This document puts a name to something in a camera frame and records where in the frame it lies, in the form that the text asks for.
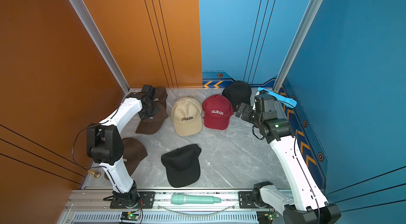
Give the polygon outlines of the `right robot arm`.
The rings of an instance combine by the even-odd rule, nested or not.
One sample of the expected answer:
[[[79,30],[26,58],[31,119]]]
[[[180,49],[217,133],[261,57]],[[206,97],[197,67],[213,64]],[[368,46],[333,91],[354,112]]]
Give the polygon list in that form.
[[[279,214],[286,224],[335,224],[342,216],[336,204],[328,202],[311,175],[303,159],[298,140],[290,122],[278,118],[276,102],[294,108],[296,101],[265,88],[259,88],[254,105],[240,103],[236,117],[252,124],[255,137],[266,140],[284,170],[291,196],[277,189],[271,182],[254,185],[253,202],[272,214]]]

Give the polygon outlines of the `maroon cap front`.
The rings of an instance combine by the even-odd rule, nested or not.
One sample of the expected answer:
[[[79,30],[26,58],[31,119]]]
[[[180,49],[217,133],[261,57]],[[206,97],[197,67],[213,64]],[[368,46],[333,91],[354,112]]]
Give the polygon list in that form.
[[[203,102],[204,126],[214,130],[226,130],[234,115],[231,102],[223,95],[212,95]]]

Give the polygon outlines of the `beige cap back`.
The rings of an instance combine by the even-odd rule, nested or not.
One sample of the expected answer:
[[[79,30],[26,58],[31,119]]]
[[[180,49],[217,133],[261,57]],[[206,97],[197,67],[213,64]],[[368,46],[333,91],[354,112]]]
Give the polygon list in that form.
[[[171,119],[179,136],[191,136],[199,133],[203,127],[202,106],[191,97],[178,99],[172,107]]]

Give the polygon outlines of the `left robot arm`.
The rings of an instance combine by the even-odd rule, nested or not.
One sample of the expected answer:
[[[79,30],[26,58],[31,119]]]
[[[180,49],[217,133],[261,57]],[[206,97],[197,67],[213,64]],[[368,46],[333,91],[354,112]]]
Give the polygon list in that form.
[[[121,131],[135,115],[146,119],[159,112],[154,94],[153,86],[144,85],[140,92],[128,94],[113,114],[86,128],[87,155],[104,169],[113,187],[113,195],[108,198],[111,208],[142,208],[136,183],[124,164]]]

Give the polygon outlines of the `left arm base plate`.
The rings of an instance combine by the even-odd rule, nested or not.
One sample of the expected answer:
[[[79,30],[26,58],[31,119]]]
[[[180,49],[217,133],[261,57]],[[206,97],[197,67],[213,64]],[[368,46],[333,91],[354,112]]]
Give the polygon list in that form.
[[[136,194],[116,193],[111,198],[111,209],[152,209],[155,200],[155,192],[145,191]]]

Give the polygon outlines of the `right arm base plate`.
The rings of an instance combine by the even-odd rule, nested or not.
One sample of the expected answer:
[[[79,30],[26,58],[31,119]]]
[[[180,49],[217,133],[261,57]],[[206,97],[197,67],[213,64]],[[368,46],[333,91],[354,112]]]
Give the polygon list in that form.
[[[267,204],[256,202],[252,191],[239,191],[238,198],[239,198],[239,207],[241,209],[253,209],[253,208],[267,209],[270,207]]]

